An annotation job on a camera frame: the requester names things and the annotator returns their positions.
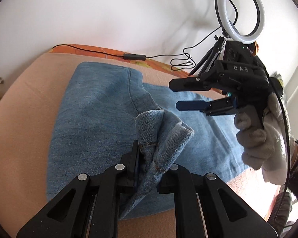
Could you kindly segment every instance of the gray glove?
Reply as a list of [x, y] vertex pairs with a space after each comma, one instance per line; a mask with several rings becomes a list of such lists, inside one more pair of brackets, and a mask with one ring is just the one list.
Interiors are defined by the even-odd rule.
[[[294, 154], [295, 140], [290, 135], [288, 113], [285, 110], [290, 138], [290, 155]], [[234, 118], [235, 126], [240, 130], [238, 142], [244, 147], [242, 160], [253, 169], [262, 169], [265, 182], [282, 185], [287, 175], [286, 137], [282, 111], [275, 94], [268, 97], [268, 106], [264, 112], [264, 130], [253, 124], [254, 115], [238, 113]]]

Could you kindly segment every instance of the garment seam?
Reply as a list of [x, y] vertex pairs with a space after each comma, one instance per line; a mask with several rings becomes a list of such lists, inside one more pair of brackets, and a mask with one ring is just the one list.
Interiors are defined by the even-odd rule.
[[138, 109], [136, 107], [136, 104], [135, 104], [134, 100], [132, 99], [131, 91], [130, 91], [131, 71], [132, 71], [132, 69], [129, 68], [128, 93], [129, 93], [129, 97], [130, 97], [131, 103], [133, 104], [133, 107], [136, 110], [137, 115], [139, 115], [139, 111], [138, 111]]

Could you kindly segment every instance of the white glove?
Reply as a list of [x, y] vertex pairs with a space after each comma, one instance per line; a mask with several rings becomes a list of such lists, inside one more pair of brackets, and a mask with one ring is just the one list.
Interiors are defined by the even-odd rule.
[[[287, 176], [286, 136], [282, 111], [275, 94], [268, 97], [264, 130], [252, 125], [246, 113], [238, 113], [234, 118], [235, 126], [240, 130], [238, 142], [244, 147], [242, 160], [245, 164], [258, 170], [261, 168], [265, 182], [282, 185]], [[290, 135], [288, 112], [285, 109], [288, 131], [290, 156], [294, 154], [295, 140]]]

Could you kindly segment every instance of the denim shirt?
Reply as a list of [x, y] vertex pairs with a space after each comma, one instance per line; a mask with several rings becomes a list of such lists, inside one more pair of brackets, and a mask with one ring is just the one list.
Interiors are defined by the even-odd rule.
[[224, 181], [245, 170], [233, 116], [178, 111], [179, 100], [209, 101], [192, 92], [174, 93], [165, 86], [142, 83], [141, 72], [131, 68], [94, 62], [78, 65], [52, 134], [48, 200], [78, 174], [101, 174], [119, 163], [134, 139], [145, 162], [136, 193], [121, 197], [121, 218], [174, 207], [173, 195], [155, 190], [174, 162], [192, 173], [214, 172]]

